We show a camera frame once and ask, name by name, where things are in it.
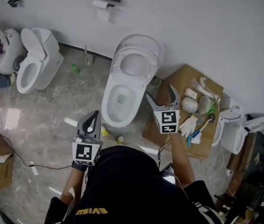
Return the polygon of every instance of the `toilet base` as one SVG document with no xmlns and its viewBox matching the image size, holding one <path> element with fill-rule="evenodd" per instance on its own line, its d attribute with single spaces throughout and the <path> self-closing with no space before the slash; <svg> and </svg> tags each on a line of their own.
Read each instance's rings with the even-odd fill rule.
<svg viewBox="0 0 264 224">
<path fill-rule="evenodd" d="M 63 56 L 58 52 L 58 55 L 55 57 L 55 59 L 48 61 L 49 64 L 46 64 L 46 66 L 43 68 L 41 77 L 39 77 L 38 84 L 36 85 L 35 89 L 44 90 L 47 88 L 56 75 L 58 69 L 61 67 L 63 60 Z"/>
</svg>

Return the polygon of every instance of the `toilet lid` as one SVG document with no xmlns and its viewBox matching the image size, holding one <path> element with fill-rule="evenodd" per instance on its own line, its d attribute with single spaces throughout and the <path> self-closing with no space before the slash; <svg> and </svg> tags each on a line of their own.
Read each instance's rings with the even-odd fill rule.
<svg viewBox="0 0 264 224">
<path fill-rule="evenodd" d="M 6 46 L 9 46 L 10 43 L 7 40 L 6 36 L 3 34 L 3 32 L 0 30 L 0 42 Z"/>
<path fill-rule="evenodd" d="M 233 109 L 222 110 L 219 116 L 220 118 L 223 119 L 225 123 L 230 123 L 243 119 L 245 114 L 243 111 L 233 108 Z"/>
<path fill-rule="evenodd" d="M 248 128 L 250 133 L 255 133 L 264 129 L 264 116 L 242 123 L 243 128 Z"/>
<path fill-rule="evenodd" d="M 137 47 L 125 47 L 118 51 L 112 61 L 111 73 L 124 76 L 130 82 L 149 83 L 157 71 L 156 57 Z"/>
<path fill-rule="evenodd" d="M 25 48 L 28 50 L 29 54 L 39 58 L 40 60 L 44 60 L 46 54 L 41 41 L 31 30 L 27 28 L 22 29 L 21 40 Z"/>
<path fill-rule="evenodd" d="M 17 76 L 17 89 L 20 93 L 26 94 L 34 89 L 42 68 L 43 62 L 37 58 L 28 56 L 24 59 Z"/>
</svg>

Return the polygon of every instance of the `tile floor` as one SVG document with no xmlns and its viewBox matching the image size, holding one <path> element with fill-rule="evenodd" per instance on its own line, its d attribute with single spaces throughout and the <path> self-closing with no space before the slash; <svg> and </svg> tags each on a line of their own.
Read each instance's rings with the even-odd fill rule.
<svg viewBox="0 0 264 224">
<path fill-rule="evenodd" d="M 71 142 L 75 129 L 64 123 L 64 118 L 79 120 L 88 112 L 101 110 L 101 102 L 107 83 L 111 62 L 96 57 L 92 66 L 84 64 L 84 53 L 61 47 L 64 62 L 57 75 L 43 91 L 34 90 L 23 95 L 16 84 L 9 89 L 0 89 L 0 132 L 7 136 L 14 149 L 28 163 L 64 167 L 72 162 Z M 80 73 L 71 71 L 72 64 Z M 157 160 L 156 145 L 142 139 L 146 120 L 151 108 L 143 99 L 136 118 L 128 126 L 111 132 L 123 133 L 129 143 L 146 147 L 149 155 Z M 229 153 L 220 146 L 212 148 L 206 160 L 191 158 L 197 179 L 206 182 L 212 195 L 226 189 L 226 169 Z M 162 152 L 161 168 L 171 161 L 168 151 Z M 13 183 L 0 192 L 0 206 L 15 223 L 43 223 L 50 199 L 56 194 L 49 188 L 62 191 L 70 168 L 51 170 L 37 167 L 35 176 L 15 157 Z"/>
</svg>

